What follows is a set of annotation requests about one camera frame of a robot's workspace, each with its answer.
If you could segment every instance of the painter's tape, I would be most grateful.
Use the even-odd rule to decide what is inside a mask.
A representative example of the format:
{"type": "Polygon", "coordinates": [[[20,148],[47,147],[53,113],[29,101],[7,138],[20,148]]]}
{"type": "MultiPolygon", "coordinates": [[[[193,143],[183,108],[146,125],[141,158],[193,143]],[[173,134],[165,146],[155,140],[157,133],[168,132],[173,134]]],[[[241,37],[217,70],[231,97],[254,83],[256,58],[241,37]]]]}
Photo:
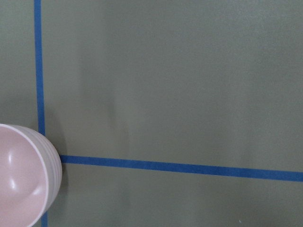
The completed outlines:
{"type": "Polygon", "coordinates": [[[42,135],[45,135],[41,0],[34,1],[34,22],[35,22],[36,92],[37,92],[37,110],[38,110],[38,131],[42,135]]]}
{"type": "Polygon", "coordinates": [[[303,182],[302,172],[61,155],[63,163],[303,182]]]}

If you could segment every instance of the horizontal blue tape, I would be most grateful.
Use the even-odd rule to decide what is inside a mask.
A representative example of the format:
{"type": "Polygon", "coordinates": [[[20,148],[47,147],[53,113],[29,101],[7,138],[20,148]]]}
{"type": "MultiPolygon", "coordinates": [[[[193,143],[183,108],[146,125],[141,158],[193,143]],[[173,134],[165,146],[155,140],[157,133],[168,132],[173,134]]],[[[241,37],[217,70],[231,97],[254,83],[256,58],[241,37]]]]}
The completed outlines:
{"type": "Polygon", "coordinates": [[[61,155],[63,163],[303,182],[302,172],[61,155]]]}

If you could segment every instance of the blue tape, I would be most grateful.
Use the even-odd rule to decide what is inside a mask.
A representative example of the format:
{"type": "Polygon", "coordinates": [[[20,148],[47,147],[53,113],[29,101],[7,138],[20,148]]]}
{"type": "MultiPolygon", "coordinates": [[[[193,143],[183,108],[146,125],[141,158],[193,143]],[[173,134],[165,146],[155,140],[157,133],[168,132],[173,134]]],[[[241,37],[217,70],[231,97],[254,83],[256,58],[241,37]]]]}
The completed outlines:
{"type": "Polygon", "coordinates": [[[36,92],[37,92],[37,110],[38,110],[38,131],[42,135],[45,135],[41,0],[34,0],[34,21],[35,21],[36,92]]]}
{"type": "Polygon", "coordinates": [[[47,221],[47,212],[41,217],[41,227],[47,227],[48,221],[47,221]]]}
{"type": "Polygon", "coordinates": [[[303,182],[302,172],[61,155],[63,163],[303,182]]]}

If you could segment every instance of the pink bowl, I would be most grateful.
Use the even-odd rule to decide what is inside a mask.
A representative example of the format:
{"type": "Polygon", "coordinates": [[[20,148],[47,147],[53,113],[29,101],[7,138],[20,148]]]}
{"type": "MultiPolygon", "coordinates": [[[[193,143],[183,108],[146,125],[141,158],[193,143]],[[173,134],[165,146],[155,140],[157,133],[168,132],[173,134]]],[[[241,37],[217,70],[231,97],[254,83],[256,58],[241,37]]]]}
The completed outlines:
{"type": "Polygon", "coordinates": [[[56,198],[58,152],[40,133],[0,124],[0,227],[31,227],[56,198]]]}

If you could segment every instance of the bowl exterior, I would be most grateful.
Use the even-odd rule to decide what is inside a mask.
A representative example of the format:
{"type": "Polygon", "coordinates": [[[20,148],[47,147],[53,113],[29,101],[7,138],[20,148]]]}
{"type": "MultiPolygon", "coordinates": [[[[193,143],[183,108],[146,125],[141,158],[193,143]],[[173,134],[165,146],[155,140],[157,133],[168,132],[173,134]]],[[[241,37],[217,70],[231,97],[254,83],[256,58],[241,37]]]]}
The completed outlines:
{"type": "Polygon", "coordinates": [[[42,134],[23,126],[10,125],[25,134],[36,146],[43,159],[47,175],[47,201],[43,213],[46,212],[55,200],[62,181],[62,165],[56,148],[42,134]]]}

